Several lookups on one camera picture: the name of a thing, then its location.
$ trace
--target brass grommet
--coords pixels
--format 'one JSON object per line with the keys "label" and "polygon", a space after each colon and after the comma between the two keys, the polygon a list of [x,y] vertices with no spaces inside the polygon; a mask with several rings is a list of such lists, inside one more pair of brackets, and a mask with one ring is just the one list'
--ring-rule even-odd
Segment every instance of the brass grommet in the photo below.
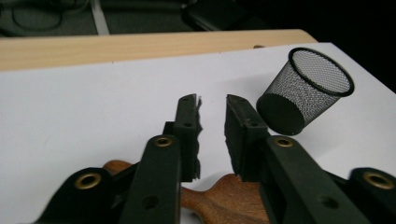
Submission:
{"label": "brass grommet", "polygon": [[395,187],[391,180],[379,173],[366,172],[363,177],[368,183],[380,189],[393,189]]}
{"label": "brass grommet", "polygon": [[289,139],[287,138],[277,138],[275,140],[276,144],[280,147],[292,147],[293,146],[293,142],[291,142]]}
{"label": "brass grommet", "polygon": [[98,185],[102,177],[97,173],[84,174],[78,177],[75,182],[75,187],[77,189],[91,189]]}
{"label": "brass grommet", "polygon": [[159,137],[155,140],[155,145],[157,147],[169,147],[172,145],[172,139],[167,137]]}

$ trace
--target black mesh cup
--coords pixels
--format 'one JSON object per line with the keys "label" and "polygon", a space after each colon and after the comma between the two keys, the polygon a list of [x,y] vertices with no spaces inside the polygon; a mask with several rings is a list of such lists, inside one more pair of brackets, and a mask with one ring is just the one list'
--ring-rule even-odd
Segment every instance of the black mesh cup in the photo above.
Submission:
{"label": "black mesh cup", "polygon": [[256,107],[273,131],[295,135],[353,91],[352,78],[338,63],[315,50],[296,48]]}

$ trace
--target white paper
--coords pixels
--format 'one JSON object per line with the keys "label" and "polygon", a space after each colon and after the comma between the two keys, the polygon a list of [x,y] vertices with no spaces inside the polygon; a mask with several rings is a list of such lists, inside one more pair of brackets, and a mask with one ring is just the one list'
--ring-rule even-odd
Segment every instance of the white paper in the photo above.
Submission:
{"label": "white paper", "polygon": [[[396,175],[395,94],[330,43],[2,72],[0,223],[34,222],[80,169],[140,161],[147,141],[175,119],[177,100],[191,93],[203,100],[202,178],[183,186],[209,189],[233,172],[224,142],[227,94],[255,105],[296,47],[339,62],[356,89],[293,138],[343,178],[357,167]],[[181,223],[199,219],[183,209]]]}

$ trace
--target wooden handle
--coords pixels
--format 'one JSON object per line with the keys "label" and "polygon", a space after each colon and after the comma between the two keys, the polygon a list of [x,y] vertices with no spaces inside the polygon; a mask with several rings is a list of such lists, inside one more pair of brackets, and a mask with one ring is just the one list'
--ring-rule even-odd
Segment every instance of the wooden handle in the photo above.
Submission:
{"label": "wooden handle", "polygon": [[[131,165],[126,161],[109,161],[104,168],[115,175]],[[270,223],[259,184],[242,182],[233,174],[225,175],[206,191],[182,188],[181,206],[196,213],[205,224]]]}

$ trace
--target wooden piece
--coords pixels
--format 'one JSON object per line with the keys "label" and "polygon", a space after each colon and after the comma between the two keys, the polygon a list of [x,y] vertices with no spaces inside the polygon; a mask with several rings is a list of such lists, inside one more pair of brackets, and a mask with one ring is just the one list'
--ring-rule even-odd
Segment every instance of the wooden piece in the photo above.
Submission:
{"label": "wooden piece", "polygon": [[0,71],[316,42],[303,30],[0,38]]}
{"label": "wooden piece", "polygon": [[[131,165],[126,161],[109,161],[104,168],[114,175]],[[181,206],[196,213],[205,224],[269,223],[259,184],[244,183],[233,174],[225,175],[206,191],[182,188]]]}

